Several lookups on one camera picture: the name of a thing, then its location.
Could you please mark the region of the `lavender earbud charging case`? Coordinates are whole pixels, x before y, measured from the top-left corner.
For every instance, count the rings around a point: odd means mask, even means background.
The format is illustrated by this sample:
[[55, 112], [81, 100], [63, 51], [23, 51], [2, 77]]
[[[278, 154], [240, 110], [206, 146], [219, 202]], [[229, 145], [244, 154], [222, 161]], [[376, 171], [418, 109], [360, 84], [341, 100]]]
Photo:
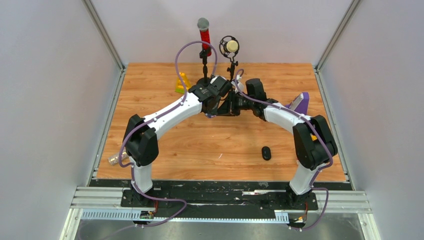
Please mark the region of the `lavender earbud charging case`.
[[208, 119], [212, 119], [212, 118], [215, 118], [215, 117], [216, 117], [216, 115], [214, 115], [214, 114], [209, 114], [209, 113], [206, 113], [206, 114], [205, 114], [205, 116], [206, 116]]

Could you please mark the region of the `black earbud charging case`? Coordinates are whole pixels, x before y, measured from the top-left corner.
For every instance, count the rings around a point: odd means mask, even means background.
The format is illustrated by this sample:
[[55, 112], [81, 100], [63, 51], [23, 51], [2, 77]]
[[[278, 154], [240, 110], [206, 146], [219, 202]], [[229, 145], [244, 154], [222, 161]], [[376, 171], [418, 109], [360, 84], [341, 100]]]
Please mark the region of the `black earbud charging case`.
[[268, 146], [263, 146], [261, 148], [261, 155], [265, 161], [269, 161], [272, 158], [271, 149]]

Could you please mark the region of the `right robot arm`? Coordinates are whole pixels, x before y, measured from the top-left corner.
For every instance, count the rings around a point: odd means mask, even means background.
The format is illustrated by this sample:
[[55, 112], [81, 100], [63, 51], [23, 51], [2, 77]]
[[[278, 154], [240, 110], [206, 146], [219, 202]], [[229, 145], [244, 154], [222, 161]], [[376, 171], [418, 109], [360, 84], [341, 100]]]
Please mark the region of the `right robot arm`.
[[293, 135], [298, 167], [289, 182], [286, 204], [298, 209], [306, 201], [305, 194], [313, 189], [318, 174], [333, 164], [338, 154], [334, 136], [322, 115], [314, 117], [298, 113], [278, 101], [267, 98], [260, 79], [246, 82], [247, 93], [238, 80], [232, 80], [233, 89], [218, 108], [220, 116], [238, 116], [251, 110], [261, 120], [276, 124]]

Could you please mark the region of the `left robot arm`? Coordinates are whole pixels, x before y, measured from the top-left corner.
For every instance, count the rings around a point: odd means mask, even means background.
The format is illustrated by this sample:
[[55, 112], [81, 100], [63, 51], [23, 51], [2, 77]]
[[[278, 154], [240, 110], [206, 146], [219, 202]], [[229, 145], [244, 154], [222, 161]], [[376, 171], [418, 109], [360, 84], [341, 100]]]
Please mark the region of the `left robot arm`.
[[152, 166], [159, 155], [160, 138], [201, 112], [216, 115], [221, 98], [232, 88], [229, 80], [216, 76], [207, 84], [192, 86], [181, 98], [155, 113], [144, 117], [135, 114], [129, 119], [122, 144], [130, 160], [135, 202], [146, 207], [153, 201]]

